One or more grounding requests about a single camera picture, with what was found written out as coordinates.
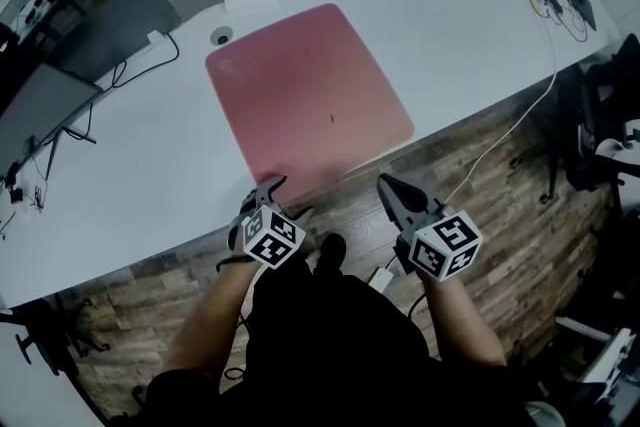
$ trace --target pink mat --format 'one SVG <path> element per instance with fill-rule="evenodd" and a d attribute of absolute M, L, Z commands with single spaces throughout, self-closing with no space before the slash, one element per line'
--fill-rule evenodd
<path fill-rule="evenodd" d="M 391 84 L 334 4 L 233 41 L 206 67 L 256 182 L 288 176 L 275 197 L 282 204 L 413 134 Z"/>

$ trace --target forearm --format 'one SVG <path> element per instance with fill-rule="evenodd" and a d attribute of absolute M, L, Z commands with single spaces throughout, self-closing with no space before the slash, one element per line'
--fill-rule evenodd
<path fill-rule="evenodd" d="M 457 278 L 435 283 L 423 276 L 429 311 L 444 360 L 474 366 L 504 366 L 500 340 Z"/>
<path fill-rule="evenodd" d="M 220 380 L 229 359 L 242 303 L 259 268 L 258 262 L 222 267 L 212 288 L 174 338 L 166 370 L 197 370 Z"/>

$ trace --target white cube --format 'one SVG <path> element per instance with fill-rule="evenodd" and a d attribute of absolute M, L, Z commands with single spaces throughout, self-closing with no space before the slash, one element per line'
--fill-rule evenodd
<path fill-rule="evenodd" d="M 272 269 L 280 267 L 295 253 L 306 232 L 263 205 L 242 221 L 244 252 Z"/>
<path fill-rule="evenodd" d="M 409 259 L 437 281 L 444 281 L 473 263 L 482 240 L 467 213 L 458 212 L 416 231 Z"/>

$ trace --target black and white pattern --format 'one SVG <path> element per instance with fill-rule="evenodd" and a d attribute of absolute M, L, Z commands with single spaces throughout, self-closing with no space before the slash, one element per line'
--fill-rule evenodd
<path fill-rule="evenodd" d="M 452 252 L 478 238 L 478 235 L 457 215 L 445 219 L 437 226 L 434 226 L 433 230 Z"/>
<path fill-rule="evenodd" d="M 262 211 L 258 210 L 244 227 L 244 240 L 249 242 L 262 229 Z"/>
<path fill-rule="evenodd" d="M 278 265 L 278 262 L 287 258 L 294 251 L 295 247 L 284 244 L 269 233 L 251 249 L 251 253 L 254 256 L 262 258 L 274 266 Z"/>
<path fill-rule="evenodd" d="M 416 240 L 416 247 L 413 250 L 411 259 L 426 272 L 437 277 L 442 271 L 446 257 L 418 239 Z"/>
<path fill-rule="evenodd" d="M 472 246 L 466 251 L 455 255 L 451 259 L 451 265 L 449 265 L 447 276 L 451 276 L 451 274 L 453 274 L 454 272 L 458 272 L 460 269 L 464 269 L 467 265 L 469 265 L 471 263 L 471 260 L 473 260 L 473 255 L 475 255 L 476 249 L 478 249 L 478 246 Z"/>
<path fill-rule="evenodd" d="M 271 215 L 271 231 L 282 235 L 289 242 L 296 243 L 296 227 L 284 217 L 274 213 Z"/>

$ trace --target wooden floor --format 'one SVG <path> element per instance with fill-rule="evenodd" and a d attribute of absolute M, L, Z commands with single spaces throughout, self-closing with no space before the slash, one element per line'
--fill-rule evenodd
<path fill-rule="evenodd" d="M 376 177 L 381 172 L 405 173 L 446 197 L 474 159 L 540 91 L 540 86 L 529 88 L 367 166 L 335 190 L 316 197 L 309 241 L 318 244 L 329 232 L 342 234 L 348 245 L 343 271 L 366 279 L 393 256 L 397 236 L 378 199 Z M 544 116 L 544 104 L 536 111 L 538 117 Z M 522 160 L 515 170 L 509 166 L 512 159 Z M 577 193 L 564 176 L 559 178 L 554 201 L 542 205 L 539 197 L 547 178 L 543 141 L 526 119 L 486 157 L 452 201 L 469 213 L 484 234 L 476 263 L 462 279 L 507 353 L 518 340 L 535 353 L 550 338 L 554 313 L 576 290 L 578 271 L 588 268 L 595 257 L 597 240 L 589 227 L 605 221 L 606 194 Z M 80 328 L 111 346 L 109 352 L 92 352 L 77 360 L 81 382 L 108 416 L 138 411 L 131 390 L 146 386 L 160 372 L 174 333 L 215 280 L 215 264 L 226 255 L 225 236 L 225 230 L 211 233 L 64 293 L 69 307 L 85 297 L 91 299 L 93 306 L 83 311 Z M 421 293 L 415 274 L 398 278 L 386 291 L 405 313 Z M 243 309 L 250 311 L 250 296 Z M 421 303 L 413 319 L 432 354 L 437 354 L 426 303 Z M 247 332 L 240 327 L 229 366 L 244 365 L 247 340 Z M 221 387 L 232 384 L 223 379 Z"/>

